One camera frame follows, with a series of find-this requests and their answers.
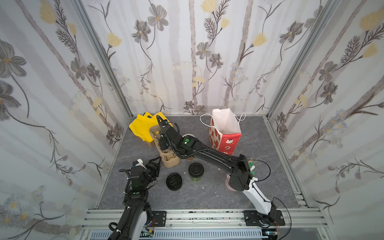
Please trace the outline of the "black plastic cup lid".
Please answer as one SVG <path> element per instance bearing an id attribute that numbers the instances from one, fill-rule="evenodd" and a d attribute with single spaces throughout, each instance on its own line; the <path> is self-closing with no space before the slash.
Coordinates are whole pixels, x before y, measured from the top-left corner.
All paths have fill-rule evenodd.
<path id="1" fill-rule="evenodd" d="M 195 174 L 195 175 L 198 175 L 198 174 L 204 174 L 204 166 L 200 163 L 192 163 L 190 166 L 189 166 L 189 175 L 191 174 Z"/>

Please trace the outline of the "green paper coffee cup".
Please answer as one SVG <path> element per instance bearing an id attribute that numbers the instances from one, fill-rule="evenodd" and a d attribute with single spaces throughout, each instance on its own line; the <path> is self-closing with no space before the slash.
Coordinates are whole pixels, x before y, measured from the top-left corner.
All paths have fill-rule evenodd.
<path id="1" fill-rule="evenodd" d="M 203 174 L 198 174 L 198 175 L 191 174 L 190 177 L 191 177 L 192 181 L 199 182 L 202 179 Z"/>

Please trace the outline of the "red white paper gift bag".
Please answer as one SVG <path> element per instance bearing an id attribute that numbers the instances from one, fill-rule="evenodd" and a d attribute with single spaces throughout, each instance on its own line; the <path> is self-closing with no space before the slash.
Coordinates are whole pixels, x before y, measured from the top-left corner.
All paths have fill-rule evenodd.
<path id="1" fill-rule="evenodd" d="M 246 113 L 236 116 L 230 108 L 213 109 L 211 114 L 203 114 L 200 121 L 209 127 L 211 147 L 221 153 L 232 155 L 242 136 L 240 122 Z"/>

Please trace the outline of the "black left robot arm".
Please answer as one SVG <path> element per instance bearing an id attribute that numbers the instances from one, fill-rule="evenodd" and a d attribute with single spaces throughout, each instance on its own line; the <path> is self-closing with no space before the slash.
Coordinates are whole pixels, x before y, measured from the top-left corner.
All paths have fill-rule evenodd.
<path id="1" fill-rule="evenodd" d="M 145 227 L 154 224 L 151 205 L 148 202 L 150 183 L 157 180 L 161 169 L 161 157 L 143 164 L 141 159 L 132 163 L 130 169 L 120 169 L 127 174 L 124 191 L 123 214 L 118 223 L 110 223 L 109 240 L 138 240 Z"/>

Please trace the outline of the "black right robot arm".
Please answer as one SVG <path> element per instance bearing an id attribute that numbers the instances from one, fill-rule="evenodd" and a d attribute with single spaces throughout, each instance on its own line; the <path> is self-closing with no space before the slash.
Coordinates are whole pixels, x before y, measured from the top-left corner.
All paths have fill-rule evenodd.
<path id="1" fill-rule="evenodd" d="M 260 219 L 268 220 L 271 224 L 286 224 L 282 212 L 277 209 L 274 200 L 269 200 L 259 189 L 259 179 L 253 177 L 249 160 L 244 155 L 231 156 L 215 150 L 191 135 L 182 136 L 176 123 L 157 116 L 160 127 L 160 148 L 171 150 L 180 159 L 197 158 L 203 160 L 228 176 L 229 186 L 237 192 L 242 192 L 255 207 Z"/>

